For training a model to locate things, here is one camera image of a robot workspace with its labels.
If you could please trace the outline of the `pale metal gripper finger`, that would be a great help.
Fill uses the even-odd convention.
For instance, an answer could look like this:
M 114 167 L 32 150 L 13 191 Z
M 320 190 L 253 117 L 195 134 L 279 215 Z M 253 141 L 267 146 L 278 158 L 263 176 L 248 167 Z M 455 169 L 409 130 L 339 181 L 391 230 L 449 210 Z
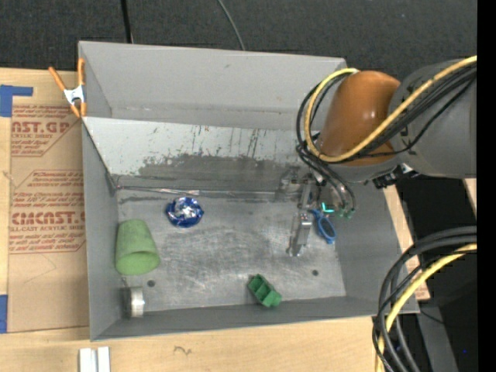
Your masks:
M 295 215 L 291 224 L 291 232 L 289 238 L 289 245 L 287 248 L 287 253 L 290 257 L 297 257 L 300 253 L 301 245 L 298 242 L 300 218 Z
M 306 246 L 308 242 L 309 233 L 312 228 L 312 217 L 308 216 L 307 212 L 301 212 L 299 215 L 298 226 L 298 245 Z

